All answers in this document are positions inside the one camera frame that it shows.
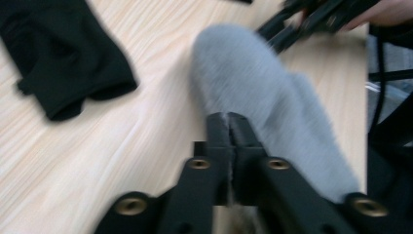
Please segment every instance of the finger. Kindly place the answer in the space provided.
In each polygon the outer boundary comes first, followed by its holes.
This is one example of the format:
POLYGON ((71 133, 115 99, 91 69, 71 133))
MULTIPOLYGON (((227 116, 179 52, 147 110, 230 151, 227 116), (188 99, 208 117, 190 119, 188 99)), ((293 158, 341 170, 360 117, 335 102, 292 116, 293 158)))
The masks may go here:
POLYGON ((374 5, 372 8, 368 9, 367 11, 365 11, 358 17, 352 19, 349 23, 347 23, 343 27, 343 29, 351 30, 367 22, 370 22, 371 19, 373 19, 377 15, 380 15, 384 11, 386 11, 386 9, 388 9, 390 4, 392 4, 392 1, 387 1, 387 0, 380 1, 379 3, 374 5))

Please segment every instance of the black cloth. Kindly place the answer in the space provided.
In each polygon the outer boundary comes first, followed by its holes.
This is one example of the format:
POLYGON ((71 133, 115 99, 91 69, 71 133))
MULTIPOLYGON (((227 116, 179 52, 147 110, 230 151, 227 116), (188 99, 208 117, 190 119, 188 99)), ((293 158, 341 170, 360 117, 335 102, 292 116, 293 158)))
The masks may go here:
POLYGON ((370 26, 370 34, 377 36, 379 32, 384 41, 413 50, 413 24, 370 26))
POLYGON ((137 88, 120 49, 84 0, 0 0, 0 35, 46 116, 66 120, 85 98, 105 100, 137 88))
MULTIPOLYGON (((413 49, 413 25, 370 27, 370 34, 413 49)), ((413 222, 413 94, 369 135, 367 193, 413 222)))

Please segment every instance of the black fabric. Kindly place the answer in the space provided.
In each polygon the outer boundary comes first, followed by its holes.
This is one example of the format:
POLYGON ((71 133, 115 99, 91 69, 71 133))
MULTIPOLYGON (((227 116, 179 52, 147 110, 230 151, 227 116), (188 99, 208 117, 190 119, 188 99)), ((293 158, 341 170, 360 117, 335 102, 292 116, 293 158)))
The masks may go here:
POLYGON ((413 50, 413 24, 390 27, 370 26, 371 35, 377 36, 378 31, 380 31, 384 41, 413 50))
POLYGON ((84 0, 0 0, 0 35, 22 79, 53 121, 80 114, 85 98, 137 88, 131 68, 84 0))
POLYGON ((389 117, 377 125, 370 141, 391 146, 404 146, 413 141, 413 94, 410 94, 389 117))

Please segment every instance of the black cable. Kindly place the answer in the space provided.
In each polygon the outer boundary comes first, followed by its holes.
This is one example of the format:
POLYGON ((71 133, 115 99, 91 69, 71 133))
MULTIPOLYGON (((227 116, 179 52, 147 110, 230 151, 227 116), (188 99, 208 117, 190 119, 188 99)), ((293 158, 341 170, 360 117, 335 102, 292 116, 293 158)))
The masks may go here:
POLYGON ((371 138, 374 135, 374 130, 376 129, 377 124, 379 123, 380 115, 383 109, 383 103, 385 101, 386 95, 386 67, 384 60, 384 42, 380 34, 380 31, 377 33, 377 63, 379 65, 379 77, 380 77, 380 94, 379 99, 377 100, 376 110, 374 112, 373 121, 370 126, 370 132, 368 133, 368 138, 371 138))

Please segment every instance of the light wood surface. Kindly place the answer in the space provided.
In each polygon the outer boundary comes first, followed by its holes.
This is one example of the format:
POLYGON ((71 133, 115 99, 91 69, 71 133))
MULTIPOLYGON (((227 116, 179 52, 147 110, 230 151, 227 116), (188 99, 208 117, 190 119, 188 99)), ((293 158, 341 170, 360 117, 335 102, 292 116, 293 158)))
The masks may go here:
MULTIPOLYGON (((90 0, 126 52, 140 86, 106 102, 86 101, 75 119, 50 123, 0 47, 0 233, 91 233, 128 191, 173 186, 204 119, 189 95, 194 38, 213 23, 256 28, 281 1, 250 6, 218 0, 90 0)), ((312 80, 337 140, 365 187, 364 32, 318 36, 282 55, 312 80)))

